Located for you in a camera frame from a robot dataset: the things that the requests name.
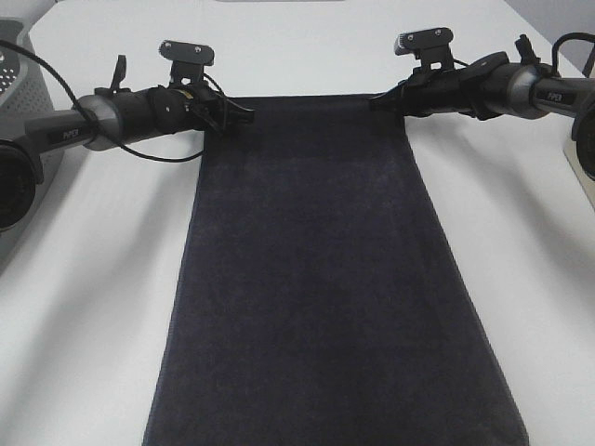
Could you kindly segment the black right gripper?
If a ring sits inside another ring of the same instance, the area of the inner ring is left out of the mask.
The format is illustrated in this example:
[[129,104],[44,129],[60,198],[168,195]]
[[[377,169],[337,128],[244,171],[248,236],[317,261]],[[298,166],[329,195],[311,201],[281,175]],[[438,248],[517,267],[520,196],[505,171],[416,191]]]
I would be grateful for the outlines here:
[[416,69],[403,83],[368,100],[372,112],[393,112],[404,116],[428,117],[436,113],[459,112],[471,117],[483,114],[479,83],[483,77],[470,66],[453,70]]

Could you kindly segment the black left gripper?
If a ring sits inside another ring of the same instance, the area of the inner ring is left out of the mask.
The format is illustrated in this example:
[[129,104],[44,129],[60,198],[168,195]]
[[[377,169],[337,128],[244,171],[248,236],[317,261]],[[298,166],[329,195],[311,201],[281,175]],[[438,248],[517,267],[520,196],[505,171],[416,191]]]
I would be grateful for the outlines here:
[[155,128],[161,133],[213,130],[224,135],[237,125],[251,125],[255,120],[254,110],[206,86],[159,85],[148,90],[148,101]]

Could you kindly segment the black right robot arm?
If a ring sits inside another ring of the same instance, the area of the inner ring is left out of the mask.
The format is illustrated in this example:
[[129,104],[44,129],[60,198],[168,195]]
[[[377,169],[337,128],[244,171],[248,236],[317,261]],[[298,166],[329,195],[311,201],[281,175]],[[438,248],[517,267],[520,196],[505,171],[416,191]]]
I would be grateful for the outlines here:
[[480,121],[501,115],[527,120],[549,113],[568,116],[574,120],[571,139],[579,165],[588,178],[594,177],[594,80],[590,75],[594,59],[588,59],[579,78],[559,73],[562,44],[592,43],[593,34],[575,32],[558,38],[550,63],[541,61],[526,35],[515,42],[518,62],[499,51],[467,64],[453,57],[449,46],[453,39],[446,27],[400,34],[395,54],[411,54],[420,64],[394,88],[370,98],[371,109],[415,117],[457,112]]

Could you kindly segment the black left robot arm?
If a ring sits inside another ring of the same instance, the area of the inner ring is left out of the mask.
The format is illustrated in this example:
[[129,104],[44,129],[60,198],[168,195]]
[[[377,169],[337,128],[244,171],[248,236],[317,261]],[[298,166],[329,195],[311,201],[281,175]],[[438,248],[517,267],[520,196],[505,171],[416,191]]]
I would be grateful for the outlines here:
[[222,135],[232,125],[253,123],[254,111],[228,98],[204,72],[214,63],[211,47],[165,42],[159,51],[172,62],[167,86],[122,88],[126,58],[119,56],[112,84],[79,98],[72,109],[2,120],[2,230],[12,229],[32,208],[45,180],[44,153],[78,145],[105,151],[187,130]]

